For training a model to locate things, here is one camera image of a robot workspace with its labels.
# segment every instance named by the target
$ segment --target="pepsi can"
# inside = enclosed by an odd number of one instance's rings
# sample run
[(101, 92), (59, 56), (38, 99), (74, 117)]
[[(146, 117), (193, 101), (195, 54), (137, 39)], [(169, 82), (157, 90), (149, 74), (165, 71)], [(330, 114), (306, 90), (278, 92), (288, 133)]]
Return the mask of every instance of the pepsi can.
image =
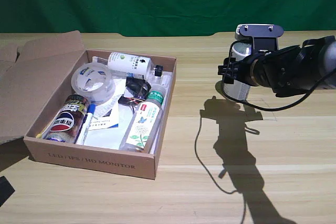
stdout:
[(89, 101), (85, 97), (78, 94), (68, 96), (46, 139), (74, 144), (83, 125), (88, 107)]

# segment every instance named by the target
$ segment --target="cardboard box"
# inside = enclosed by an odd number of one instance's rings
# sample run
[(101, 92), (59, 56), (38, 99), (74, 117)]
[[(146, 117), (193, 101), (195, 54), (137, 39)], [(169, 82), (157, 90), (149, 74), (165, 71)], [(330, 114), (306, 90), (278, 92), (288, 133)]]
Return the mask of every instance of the cardboard box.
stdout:
[(78, 31), (27, 42), (16, 63), (0, 79), (0, 141), (24, 137), (35, 161), (154, 179), (176, 76), (176, 59), (152, 58), (172, 72), (154, 154), (60, 143), (35, 138), (73, 93), (71, 76), (93, 56), (111, 51), (85, 50)]

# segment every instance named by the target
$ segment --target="wooden table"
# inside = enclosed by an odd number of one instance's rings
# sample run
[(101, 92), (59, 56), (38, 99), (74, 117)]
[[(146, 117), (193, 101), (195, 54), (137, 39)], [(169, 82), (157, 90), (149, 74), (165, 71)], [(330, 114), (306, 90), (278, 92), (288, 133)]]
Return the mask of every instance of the wooden table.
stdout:
[[(279, 47), (335, 34), (286, 31)], [(0, 46), (44, 36), (0, 34)], [(0, 223), (336, 223), (336, 91), (316, 91), (289, 110), (255, 111), (216, 91), (217, 66), (234, 33), (82, 37), (87, 48), (177, 57), (158, 176), (37, 163), (22, 141), (7, 143), (0, 146), (0, 174), (16, 191), (0, 208)], [(297, 98), (259, 87), (249, 95), (269, 107)]]

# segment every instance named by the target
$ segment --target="white plastic bottle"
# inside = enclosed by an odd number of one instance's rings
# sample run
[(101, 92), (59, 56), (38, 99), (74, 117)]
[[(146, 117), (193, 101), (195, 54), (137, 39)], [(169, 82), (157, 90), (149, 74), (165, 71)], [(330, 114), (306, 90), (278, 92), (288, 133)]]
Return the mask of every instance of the white plastic bottle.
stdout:
[(137, 111), (119, 146), (120, 150), (149, 153), (160, 126), (163, 110), (161, 105), (166, 88), (152, 84), (147, 99), (139, 103)]
[[(236, 61), (243, 60), (246, 56), (251, 54), (251, 44), (236, 43), (232, 47), (232, 57), (236, 58)], [(233, 84), (226, 83), (224, 85), (224, 91), (229, 96), (244, 101), (247, 99), (250, 86), (240, 81), (234, 80)]]
[(151, 58), (121, 52), (112, 52), (107, 66), (111, 70), (128, 73), (128, 77), (144, 80), (148, 80), (157, 72), (162, 72), (162, 66), (155, 65)]

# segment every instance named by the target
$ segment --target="tape roll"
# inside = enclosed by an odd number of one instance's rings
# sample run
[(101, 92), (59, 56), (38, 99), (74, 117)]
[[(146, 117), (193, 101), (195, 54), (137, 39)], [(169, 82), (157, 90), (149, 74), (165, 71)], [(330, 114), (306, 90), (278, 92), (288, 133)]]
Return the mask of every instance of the tape roll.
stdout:
[(97, 62), (79, 67), (72, 75), (71, 86), (77, 94), (96, 105), (105, 103), (114, 93), (111, 70)]

